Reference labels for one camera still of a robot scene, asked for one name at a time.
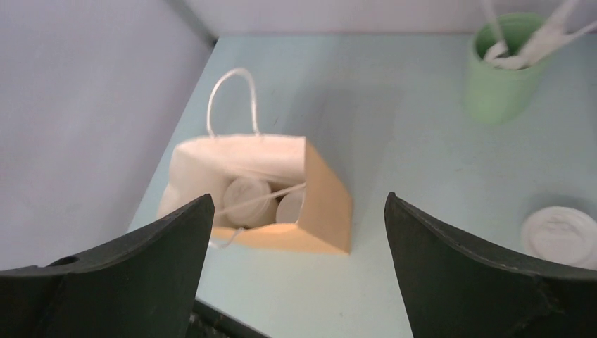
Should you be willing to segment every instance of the round lid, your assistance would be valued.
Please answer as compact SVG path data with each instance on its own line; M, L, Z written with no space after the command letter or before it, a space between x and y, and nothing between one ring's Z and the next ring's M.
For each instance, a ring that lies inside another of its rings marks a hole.
M264 180L240 177L232 181L224 192L224 208L251 201L272 193L270 185ZM256 201L227 212L230 222L236 225L247 225L263 214L270 203L269 199Z
M573 208L551 206L530 215L522 226L528 254L579 268L597 268L597 223Z
M284 196L276 210L276 223L295 223L299 220L303 208L303 190Z

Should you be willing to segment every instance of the plastic container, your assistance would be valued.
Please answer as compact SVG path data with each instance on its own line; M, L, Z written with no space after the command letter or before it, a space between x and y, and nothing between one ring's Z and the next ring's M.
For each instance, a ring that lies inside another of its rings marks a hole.
M500 16L498 22L508 49L516 54L545 19L535 13L512 13ZM495 43L489 24L473 37L468 51L464 97L465 111L475 120L488 124L503 123L520 114L529 105L548 64L546 58L521 70L495 68L483 61L483 56Z
M230 208L265 195L271 194L272 188L264 180L248 177L235 179L224 192L224 208ZM276 220L278 202L275 199L262 199L226 213L230 222L239 227L260 227Z
M552 206L530 215L522 226L522 245L546 261L597 269L597 223L573 208Z
M303 190L291 192L280 201L276 211L276 223L296 223L303 208Z

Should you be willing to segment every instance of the white table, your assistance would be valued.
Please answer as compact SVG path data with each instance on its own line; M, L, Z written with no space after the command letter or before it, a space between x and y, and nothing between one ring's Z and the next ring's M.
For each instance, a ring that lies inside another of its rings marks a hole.
M353 250L209 250L197 296L273 338L412 337L384 229L388 192L517 251L520 224L536 209L597 217L597 37L558 54L532 105L498 127L460 106L469 38L220 39L130 229L155 219L173 147L206 133L216 80L246 67L261 130L306 135L353 194ZM241 78L224 84L215 131L249 133L248 100Z

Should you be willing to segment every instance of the green container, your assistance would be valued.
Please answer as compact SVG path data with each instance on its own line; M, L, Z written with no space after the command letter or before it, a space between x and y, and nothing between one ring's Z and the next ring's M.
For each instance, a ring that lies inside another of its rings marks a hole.
M512 13L502 15L498 20L508 50L513 54L545 21L535 13ZM489 124L499 124L514 118L528 106L548 61L543 59L521 70L495 68L483 61L483 56L495 43L489 25L485 25L472 39L464 98L467 113Z

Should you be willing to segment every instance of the paper bag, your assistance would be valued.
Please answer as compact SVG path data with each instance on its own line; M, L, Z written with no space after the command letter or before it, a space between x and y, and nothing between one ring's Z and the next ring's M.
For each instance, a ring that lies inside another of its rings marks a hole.
M215 136L210 125L213 96L222 82L233 75L242 75L249 83L255 134ZM233 239L234 243L255 248L349 253L353 210L350 194L305 137L259 132L255 97L253 78L247 70L235 68L220 78L208 101L209 136L190 139L175 147L158 217L198 196L211 194L215 205L212 237ZM266 180L273 192L304 186L298 221L237 231L221 211L224 192L238 177Z

